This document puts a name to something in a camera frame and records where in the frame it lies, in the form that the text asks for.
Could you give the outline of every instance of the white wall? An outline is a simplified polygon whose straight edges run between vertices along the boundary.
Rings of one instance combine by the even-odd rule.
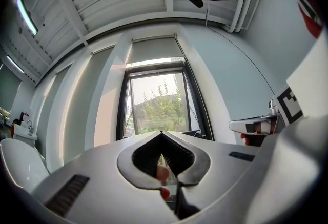
[[[85,150],[86,123],[91,98],[111,49],[94,54],[89,60],[72,95],[64,135],[64,163]]]
[[[11,108],[10,120],[8,123],[9,125],[11,125],[15,118],[19,119],[21,112],[30,111],[30,105],[34,92],[35,87],[33,83],[28,81],[21,82]]]
[[[106,37],[77,52],[70,60],[73,65],[58,90],[50,113],[46,152],[50,172],[64,164],[63,145],[67,112],[79,78],[91,58],[90,54],[112,45],[115,47],[99,76],[89,112],[86,114],[88,118],[85,150],[115,141],[122,80],[132,40],[139,38],[177,34],[200,86],[215,139],[220,142],[240,143],[238,135],[230,131],[229,121],[265,114],[268,112],[268,102],[273,93],[256,67],[236,46],[249,55],[272,86],[276,82],[263,59],[249,44],[237,34],[227,34],[219,29],[217,32],[222,35],[199,25],[150,25]],[[53,74],[44,82],[49,84],[51,77]],[[32,103],[38,108],[46,90],[44,82],[40,84],[40,91],[36,93]]]
[[[51,84],[49,84],[46,93],[45,93],[45,101],[42,106],[42,110],[40,113],[39,121],[37,124],[37,130],[35,130],[37,135],[37,142],[35,143],[35,147],[39,150],[40,154],[43,157],[46,157],[47,153],[47,130],[48,125],[51,123],[49,120],[50,113],[52,110],[52,106],[55,100],[55,97],[58,93],[60,85],[65,79],[65,76],[69,70],[69,67],[66,68],[64,71],[58,73]]]
[[[63,60],[35,88],[35,92],[34,92],[34,95],[33,95],[31,106],[30,106],[30,109],[31,109],[30,117],[31,117],[31,121],[33,122],[33,125],[35,127],[35,130],[37,129],[39,116],[40,116],[44,101],[45,101],[46,96],[47,96],[45,94],[46,90],[50,90],[51,83],[55,79],[56,74],[58,72],[60,72],[64,68],[68,67],[69,65],[73,64],[73,62],[75,61],[75,59],[77,57],[77,54],[78,54],[78,52],[70,55],[65,60]]]
[[[11,112],[21,80],[0,62],[0,107]]]
[[[214,78],[227,107],[229,119],[244,119],[268,113],[268,103],[274,95],[270,87],[277,87],[277,82],[276,77],[257,52],[238,34],[229,34],[219,28],[213,28],[218,32],[216,33],[199,25],[184,24],[183,26],[187,31],[188,41],[197,50]],[[187,55],[187,58],[195,59],[193,55],[190,57]],[[201,85],[200,87],[202,93],[206,93],[204,92],[206,87]],[[219,99],[217,95],[213,95],[209,101],[206,101],[206,106],[217,105]],[[219,105],[216,107],[216,114],[210,114],[213,130],[217,132],[229,130],[230,121],[225,120],[224,124],[220,125],[223,120],[221,115],[223,108]],[[237,143],[241,144],[239,134],[235,134],[235,137]]]
[[[297,0],[260,0],[247,31],[240,32],[278,79],[279,90],[305,58],[315,39],[306,28]]]

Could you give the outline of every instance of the tree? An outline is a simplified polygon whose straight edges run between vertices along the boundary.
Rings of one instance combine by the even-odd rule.
[[[126,123],[124,128],[124,136],[135,135],[134,124],[133,124],[133,111],[131,105],[127,106],[126,109]]]
[[[140,107],[141,112],[138,116],[139,134],[152,131],[182,131],[186,128],[182,103],[178,88],[178,83],[174,77],[176,93],[169,95],[168,85],[164,81],[164,90],[162,85],[158,84],[158,96],[152,92],[152,96],[147,97],[143,93],[144,103]]]

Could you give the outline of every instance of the window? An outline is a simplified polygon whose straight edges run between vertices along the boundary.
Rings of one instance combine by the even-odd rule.
[[[131,79],[124,136],[162,130],[191,131],[188,96],[191,97],[182,73]],[[192,121],[193,129],[199,130],[197,120]]]
[[[155,131],[174,131],[212,140],[183,57],[130,66],[122,87],[117,140]]]

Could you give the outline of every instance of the sink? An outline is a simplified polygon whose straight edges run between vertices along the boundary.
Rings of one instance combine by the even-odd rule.
[[[37,140],[36,134],[30,133],[28,128],[19,126],[17,124],[15,124],[14,134],[18,135],[18,136],[29,138],[29,139]]]
[[[28,128],[15,124],[14,139],[25,142],[34,148],[37,136],[36,134],[30,133]]]

